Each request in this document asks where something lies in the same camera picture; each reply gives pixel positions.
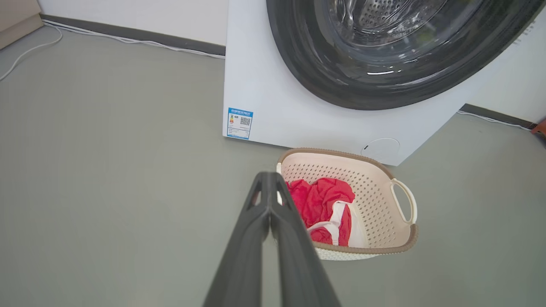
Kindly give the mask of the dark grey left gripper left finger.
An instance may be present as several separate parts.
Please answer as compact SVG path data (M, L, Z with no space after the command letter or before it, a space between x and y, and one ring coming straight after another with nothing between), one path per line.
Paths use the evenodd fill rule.
M259 307L262 246L270 230L271 173L256 175L232 231L204 307Z

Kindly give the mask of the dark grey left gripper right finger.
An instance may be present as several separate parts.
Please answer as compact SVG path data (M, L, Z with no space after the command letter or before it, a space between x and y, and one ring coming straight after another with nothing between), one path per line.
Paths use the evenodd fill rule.
M279 173L269 173L271 231L278 243L283 307L339 307L340 301Z

